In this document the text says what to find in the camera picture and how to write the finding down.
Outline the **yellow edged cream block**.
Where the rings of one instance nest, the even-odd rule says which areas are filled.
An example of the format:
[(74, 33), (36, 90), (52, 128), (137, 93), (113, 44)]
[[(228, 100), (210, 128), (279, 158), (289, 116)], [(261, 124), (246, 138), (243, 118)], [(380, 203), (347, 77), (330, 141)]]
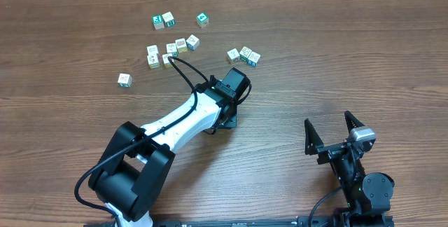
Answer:
[(173, 54), (172, 53), (167, 53), (167, 54), (163, 54), (162, 55), (162, 60), (163, 60), (163, 64), (165, 68), (170, 68), (172, 67), (172, 63), (170, 60), (170, 57), (172, 57)]

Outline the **blue edged right trio block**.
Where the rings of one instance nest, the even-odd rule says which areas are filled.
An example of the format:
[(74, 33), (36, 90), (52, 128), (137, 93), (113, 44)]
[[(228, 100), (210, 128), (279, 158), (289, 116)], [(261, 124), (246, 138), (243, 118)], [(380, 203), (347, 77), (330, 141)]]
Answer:
[(248, 56), (247, 64), (251, 65), (252, 67), (257, 67), (259, 60), (260, 60), (260, 54), (252, 51), (251, 54)]

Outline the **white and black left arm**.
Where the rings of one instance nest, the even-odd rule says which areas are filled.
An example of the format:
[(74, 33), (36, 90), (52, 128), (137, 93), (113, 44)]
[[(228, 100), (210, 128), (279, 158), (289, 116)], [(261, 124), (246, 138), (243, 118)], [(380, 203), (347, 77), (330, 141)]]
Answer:
[(237, 125), (237, 107), (251, 82), (232, 68), (195, 86), (188, 100), (158, 121), (137, 127), (123, 123), (92, 171), (88, 186), (115, 218), (115, 226), (152, 226), (157, 200), (179, 149), (201, 132)]

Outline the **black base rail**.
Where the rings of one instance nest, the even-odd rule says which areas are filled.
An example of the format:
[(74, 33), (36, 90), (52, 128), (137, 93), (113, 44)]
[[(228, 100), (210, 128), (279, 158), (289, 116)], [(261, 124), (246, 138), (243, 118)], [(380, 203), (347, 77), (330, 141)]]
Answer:
[[(308, 227), (308, 216), (299, 216), (296, 219), (285, 220), (259, 220), (259, 221), (189, 221), (181, 223), (180, 221), (156, 221), (152, 225), (146, 223), (144, 220), (139, 222), (127, 223), (123, 221), (121, 226), (153, 226), (153, 227)], [(84, 227), (114, 227), (117, 226), (115, 222), (105, 222), (96, 224), (87, 224)], [(329, 216), (313, 216), (311, 220), (311, 227), (334, 227), (343, 226), (336, 220)], [(350, 223), (348, 226), (357, 227), (394, 227), (392, 216), (386, 216), (385, 223), (382, 224), (378, 221), (373, 223), (361, 222), (360, 219), (355, 218), (354, 223)]]

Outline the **red spatula letter B block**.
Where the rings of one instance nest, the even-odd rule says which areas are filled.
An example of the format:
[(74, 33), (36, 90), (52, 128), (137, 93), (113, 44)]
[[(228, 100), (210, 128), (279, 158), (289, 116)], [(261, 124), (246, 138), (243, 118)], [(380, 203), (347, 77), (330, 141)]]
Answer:
[(159, 49), (157, 45), (151, 45), (146, 47), (148, 55), (159, 55)]

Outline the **cream block green edge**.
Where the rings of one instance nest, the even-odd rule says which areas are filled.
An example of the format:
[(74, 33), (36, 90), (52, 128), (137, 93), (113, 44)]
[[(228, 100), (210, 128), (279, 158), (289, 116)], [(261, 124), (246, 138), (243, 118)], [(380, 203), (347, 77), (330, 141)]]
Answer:
[(167, 49), (167, 53), (172, 54), (174, 57), (177, 57), (178, 54), (178, 49), (175, 43), (168, 43), (166, 45), (166, 49)]

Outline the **cream block red grid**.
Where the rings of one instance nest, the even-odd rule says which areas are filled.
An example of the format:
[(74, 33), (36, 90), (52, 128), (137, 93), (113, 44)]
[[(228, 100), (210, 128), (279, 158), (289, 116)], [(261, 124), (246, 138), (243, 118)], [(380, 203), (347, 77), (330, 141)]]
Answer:
[(188, 50), (188, 46), (184, 38), (175, 40), (175, 44), (178, 53), (184, 53)]

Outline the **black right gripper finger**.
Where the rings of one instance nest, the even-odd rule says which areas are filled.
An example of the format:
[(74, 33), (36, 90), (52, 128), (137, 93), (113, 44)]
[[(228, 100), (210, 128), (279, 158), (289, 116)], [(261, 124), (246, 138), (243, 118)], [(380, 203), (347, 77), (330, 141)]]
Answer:
[(315, 155), (318, 153), (318, 149), (323, 147), (323, 141), (319, 137), (317, 131), (314, 126), (310, 122), (309, 119), (304, 121), (305, 128), (305, 154), (306, 155)]
[(360, 122), (350, 111), (344, 112), (347, 130), (350, 137), (361, 137), (365, 129), (365, 125)]

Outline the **cream block far left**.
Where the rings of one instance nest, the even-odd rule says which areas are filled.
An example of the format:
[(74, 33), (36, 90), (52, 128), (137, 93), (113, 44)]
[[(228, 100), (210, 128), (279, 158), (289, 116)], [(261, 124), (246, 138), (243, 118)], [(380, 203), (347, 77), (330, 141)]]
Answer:
[(120, 73), (118, 76), (118, 85), (120, 87), (129, 88), (132, 85), (131, 75)]

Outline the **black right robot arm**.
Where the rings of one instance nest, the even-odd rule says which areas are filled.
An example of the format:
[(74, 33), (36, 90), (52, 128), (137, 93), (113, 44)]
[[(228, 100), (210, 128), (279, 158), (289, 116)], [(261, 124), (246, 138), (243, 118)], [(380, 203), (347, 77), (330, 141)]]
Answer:
[[(308, 226), (393, 226), (386, 216), (391, 209), (394, 180), (385, 173), (365, 173), (361, 158), (376, 141), (372, 128), (360, 122), (350, 111), (344, 112), (349, 135), (343, 142), (325, 145), (310, 120), (304, 121), (305, 153), (317, 155), (319, 165), (329, 164), (339, 187), (322, 197), (312, 208), (305, 223)], [(343, 192), (347, 206), (337, 208), (323, 220), (314, 218), (318, 207), (338, 192)]]

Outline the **green edged cream block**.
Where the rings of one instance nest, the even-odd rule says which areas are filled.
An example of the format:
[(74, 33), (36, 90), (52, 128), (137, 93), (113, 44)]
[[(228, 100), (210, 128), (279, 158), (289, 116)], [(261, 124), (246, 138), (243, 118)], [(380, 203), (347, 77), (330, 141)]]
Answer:
[(166, 27), (173, 27), (176, 24), (174, 16), (171, 12), (162, 14), (162, 19)]

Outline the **blue edged cream block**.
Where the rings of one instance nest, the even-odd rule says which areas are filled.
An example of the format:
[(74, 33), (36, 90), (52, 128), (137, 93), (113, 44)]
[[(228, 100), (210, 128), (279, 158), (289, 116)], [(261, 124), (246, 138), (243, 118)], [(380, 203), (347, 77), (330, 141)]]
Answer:
[(187, 47), (191, 50), (196, 50), (200, 45), (200, 40), (194, 34), (191, 34), (185, 41)]

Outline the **cream block left of trio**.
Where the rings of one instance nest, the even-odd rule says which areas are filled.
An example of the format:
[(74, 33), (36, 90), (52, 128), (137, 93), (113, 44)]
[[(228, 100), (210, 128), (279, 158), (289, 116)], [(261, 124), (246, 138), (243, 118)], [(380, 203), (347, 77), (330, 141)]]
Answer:
[(237, 62), (240, 59), (239, 51), (236, 48), (227, 51), (227, 58), (229, 63)]

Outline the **cream block red picture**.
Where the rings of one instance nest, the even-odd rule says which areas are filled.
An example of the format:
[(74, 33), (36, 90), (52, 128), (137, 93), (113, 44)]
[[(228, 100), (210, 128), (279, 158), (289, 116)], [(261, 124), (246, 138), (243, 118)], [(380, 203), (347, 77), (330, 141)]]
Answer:
[(148, 60), (148, 66), (151, 69), (155, 69), (158, 68), (160, 66), (160, 61), (159, 61), (159, 57), (158, 54), (151, 54), (151, 55), (147, 55), (147, 60)]

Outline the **green edged middle trio block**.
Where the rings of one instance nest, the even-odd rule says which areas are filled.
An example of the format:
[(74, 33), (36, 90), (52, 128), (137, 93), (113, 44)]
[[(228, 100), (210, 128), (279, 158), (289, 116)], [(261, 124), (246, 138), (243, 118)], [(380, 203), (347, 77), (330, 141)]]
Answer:
[(239, 51), (240, 59), (247, 62), (251, 53), (252, 50), (250, 48), (243, 46), (242, 49)]

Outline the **green picture block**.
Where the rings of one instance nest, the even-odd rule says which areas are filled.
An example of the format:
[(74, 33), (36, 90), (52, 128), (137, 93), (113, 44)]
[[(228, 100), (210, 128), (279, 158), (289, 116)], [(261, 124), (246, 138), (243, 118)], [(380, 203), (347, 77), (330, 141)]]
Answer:
[(165, 28), (165, 23), (161, 15), (154, 15), (152, 17), (152, 22), (155, 30)]

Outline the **green number four block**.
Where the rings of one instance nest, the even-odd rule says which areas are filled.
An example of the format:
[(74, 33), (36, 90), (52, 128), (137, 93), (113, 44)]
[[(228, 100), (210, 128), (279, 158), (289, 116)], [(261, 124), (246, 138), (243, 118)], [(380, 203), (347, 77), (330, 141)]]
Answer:
[(196, 16), (196, 22), (201, 28), (204, 28), (209, 24), (209, 16), (202, 12)]

